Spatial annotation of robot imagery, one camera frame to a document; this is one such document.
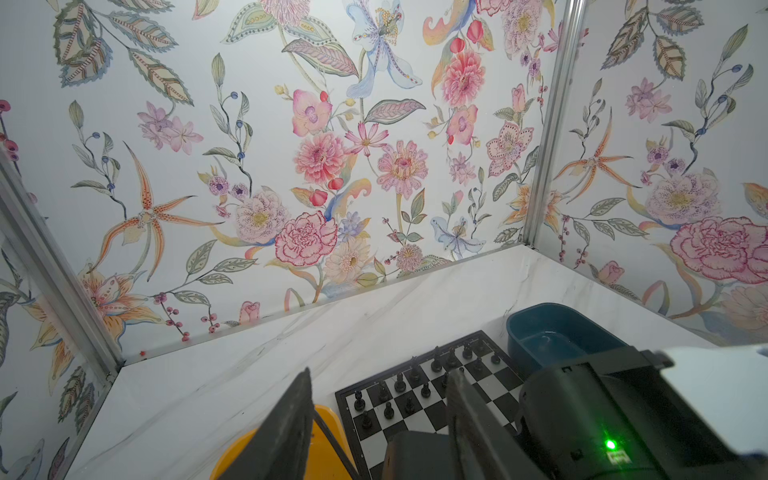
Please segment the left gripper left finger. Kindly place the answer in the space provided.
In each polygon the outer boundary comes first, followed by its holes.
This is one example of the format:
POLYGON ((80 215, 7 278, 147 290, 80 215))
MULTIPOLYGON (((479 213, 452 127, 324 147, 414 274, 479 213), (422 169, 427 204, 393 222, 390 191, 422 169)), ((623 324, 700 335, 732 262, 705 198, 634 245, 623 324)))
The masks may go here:
POLYGON ((305 368, 219 479, 303 479, 313 415, 311 375, 305 368))

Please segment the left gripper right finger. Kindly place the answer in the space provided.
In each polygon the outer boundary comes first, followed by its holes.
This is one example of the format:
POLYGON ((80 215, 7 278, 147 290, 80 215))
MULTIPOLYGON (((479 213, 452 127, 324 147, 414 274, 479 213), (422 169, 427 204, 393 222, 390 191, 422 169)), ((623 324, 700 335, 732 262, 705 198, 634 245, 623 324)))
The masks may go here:
POLYGON ((448 374, 447 420, 451 458, 458 479, 545 477, 459 370, 448 374))

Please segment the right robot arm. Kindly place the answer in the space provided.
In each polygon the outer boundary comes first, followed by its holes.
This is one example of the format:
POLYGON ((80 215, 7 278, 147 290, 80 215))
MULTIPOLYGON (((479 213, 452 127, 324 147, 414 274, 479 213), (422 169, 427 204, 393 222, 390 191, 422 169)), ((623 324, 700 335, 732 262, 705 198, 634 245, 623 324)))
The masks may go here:
POLYGON ((447 434, 402 432, 386 479, 763 479, 767 458, 737 454, 665 381, 670 361, 633 347, 549 365, 503 427, 454 371, 447 434))

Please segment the black white chess board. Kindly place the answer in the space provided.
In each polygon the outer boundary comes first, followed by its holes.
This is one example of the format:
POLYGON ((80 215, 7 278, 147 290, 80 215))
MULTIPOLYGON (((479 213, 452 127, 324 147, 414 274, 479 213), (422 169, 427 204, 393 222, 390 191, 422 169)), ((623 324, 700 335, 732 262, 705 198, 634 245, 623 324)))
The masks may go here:
POLYGON ((388 444, 405 431, 446 435, 448 373, 462 373, 494 417, 514 433, 523 380, 512 360, 477 331, 335 392, 359 475, 380 479, 388 444))

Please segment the black chess pieces row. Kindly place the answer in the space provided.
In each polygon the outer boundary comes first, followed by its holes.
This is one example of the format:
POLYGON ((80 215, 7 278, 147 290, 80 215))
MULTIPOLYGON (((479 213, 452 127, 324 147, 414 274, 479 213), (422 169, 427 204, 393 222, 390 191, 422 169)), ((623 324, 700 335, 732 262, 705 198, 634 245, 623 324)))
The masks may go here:
POLYGON ((490 404, 507 395, 518 377, 491 342, 481 336, 437 347, 389 373, 380 374, 344 395, 351 418, 364 428, 381 430, 401 425, 428 432, 446 428, 448 374, 464 373, 481 398, 490 404))

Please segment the yellow plastic tray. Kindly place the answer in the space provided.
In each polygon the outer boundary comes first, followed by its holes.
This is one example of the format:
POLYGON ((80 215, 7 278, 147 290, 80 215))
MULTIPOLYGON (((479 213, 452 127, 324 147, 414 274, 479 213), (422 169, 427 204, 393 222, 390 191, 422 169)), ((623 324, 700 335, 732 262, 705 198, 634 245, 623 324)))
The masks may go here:
MULTIPOLYGON (((356 469, 352 461, 351 450, 346 440, 343 425, 339 417, 329 408, 323 405, 316 405, 315 411, 325 423, 328 432, 339 443, 342 452, 351 462, 353 469, 356 469)), ((258 429, 253 429, 247 434, 238 438, 232 443, 219 458, 214 467, 210 479, 218 479, 223 472, 232 464, 236 457, 244 450, 247 443, 256 434, 258 429)), ((308 463, 304 475, 306 480, 313 479, 350 479, 351 476, 343 465, 336 451, 333 449, 331 441, 327 438, 317 423, 313 424, 312 437, 308 453, 308 463)))

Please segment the teal plastic tray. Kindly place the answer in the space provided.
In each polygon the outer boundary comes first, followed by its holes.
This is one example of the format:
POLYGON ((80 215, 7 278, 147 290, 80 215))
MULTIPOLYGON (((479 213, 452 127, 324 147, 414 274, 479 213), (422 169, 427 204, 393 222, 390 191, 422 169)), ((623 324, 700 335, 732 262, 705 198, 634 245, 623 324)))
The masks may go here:
POLYGON ((507 352, 523 381, 551 364, 626 346, 577 310, 540 303, 506 319, 507 352))

